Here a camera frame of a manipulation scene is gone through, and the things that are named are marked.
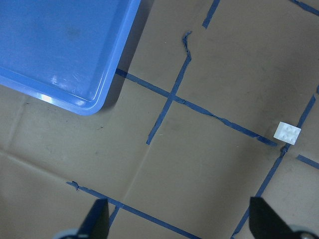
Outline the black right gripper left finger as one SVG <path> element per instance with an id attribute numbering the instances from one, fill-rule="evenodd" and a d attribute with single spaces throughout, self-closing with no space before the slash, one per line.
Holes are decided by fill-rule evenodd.
<path id="1" fill-rule="evenodd" d="M 78 229 L 76 239 L 106 239 L 109 234 L 107 199 L 97 199 Z"/>

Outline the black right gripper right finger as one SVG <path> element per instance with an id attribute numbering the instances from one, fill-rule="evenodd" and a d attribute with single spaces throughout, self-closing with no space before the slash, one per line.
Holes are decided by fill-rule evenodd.
<path id="1" fill-rule="evenodd" d="M 261 197 L 251 197 L 249 229 L 255 239 L 296 239 L 297 236 Z"/>

